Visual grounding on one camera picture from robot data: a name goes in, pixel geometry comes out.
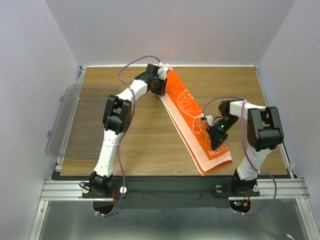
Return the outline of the orange white cartoon towel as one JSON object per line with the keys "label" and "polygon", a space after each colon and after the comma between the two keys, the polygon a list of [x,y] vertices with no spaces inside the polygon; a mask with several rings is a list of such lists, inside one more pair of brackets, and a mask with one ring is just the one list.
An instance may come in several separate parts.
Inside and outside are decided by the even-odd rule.
{"label": "orange white cartoon towel", "polygon": [[172,67],[167,74],[165,95],[160,100],[180,135],[192,160],[202,176],[209,175],[230,165],[233,160],[225,144],[212,150],[206,128],[201,120],[202,108],[193,98]]}

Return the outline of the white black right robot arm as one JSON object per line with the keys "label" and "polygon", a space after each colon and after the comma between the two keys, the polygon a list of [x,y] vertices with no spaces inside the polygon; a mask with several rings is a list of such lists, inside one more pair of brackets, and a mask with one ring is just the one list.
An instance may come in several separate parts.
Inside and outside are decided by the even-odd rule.
{"label": "white black right robot arm", "polygon": [[284,141],[278,108],[259,106],[244,99],[225,100],[218,107],[220,119],[206,128],[211,149],[217,150],[228,138],[227,131],[241,121],[241,142],[244,159],[231,179],[215,183],[217,197],[258,195],[257,177],[266,157]]}

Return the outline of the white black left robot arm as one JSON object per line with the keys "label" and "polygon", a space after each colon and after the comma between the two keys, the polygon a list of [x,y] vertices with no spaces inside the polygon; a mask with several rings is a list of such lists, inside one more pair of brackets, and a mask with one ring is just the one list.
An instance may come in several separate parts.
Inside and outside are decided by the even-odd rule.
{"label": "white black left robot arm", "polygon": [[136,100],[149,91],[155,95],[164,96],[168,81],[167,74],[170,71],[170,67],[165,65],[148,64],[146,70],[136,76],[124,91],[107,98],[102,117],[102,147],[98,162],[89,177],[88,186],[88,189],[100,197],[106,197],[111,193],[116,151],[131,125]]}

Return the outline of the clear plastic bin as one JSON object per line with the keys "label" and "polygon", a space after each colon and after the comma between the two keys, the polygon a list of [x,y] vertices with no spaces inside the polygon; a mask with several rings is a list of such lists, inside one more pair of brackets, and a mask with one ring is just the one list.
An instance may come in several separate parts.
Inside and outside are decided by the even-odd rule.
{"label": "clear plastic bin", "polygon": [[117,85],[69,86],[49,134],[46,153],[53,157],[98,159],[104,139],[102,119],[107,98],[121,91]]}

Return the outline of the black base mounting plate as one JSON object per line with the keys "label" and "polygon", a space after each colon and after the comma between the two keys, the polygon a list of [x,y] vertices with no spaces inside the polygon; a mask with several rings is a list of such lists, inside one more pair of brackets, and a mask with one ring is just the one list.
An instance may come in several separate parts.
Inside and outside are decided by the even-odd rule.
{"label": "black base mounting plate", "polygon": [[119,209],[228,208],[230,199],[243,204],[260,195],[256,181],[237,182],[232,176],[129,177],[123,190],[121,177],[114,177],[107,190],[94,189],[81,182],[82,197],[93,200],[93,208]]}

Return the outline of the aluminium frame rail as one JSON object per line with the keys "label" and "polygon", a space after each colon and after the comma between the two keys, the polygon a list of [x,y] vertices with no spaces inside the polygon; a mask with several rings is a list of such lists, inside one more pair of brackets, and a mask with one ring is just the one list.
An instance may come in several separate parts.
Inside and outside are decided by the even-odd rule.
{"label": "aluminium frame rail", "polygon": [[[276,179],[277,199],[309,199],[310,193],[306,181],[301,178]],[[258,179],[259,196],[250,195],[252,200],[272,199],[274,196],[274,183],[271,179]],[[112,197],[83,197],[83,189],[78,181],[45,181],[41,190],[42,201],[111,201]]]}

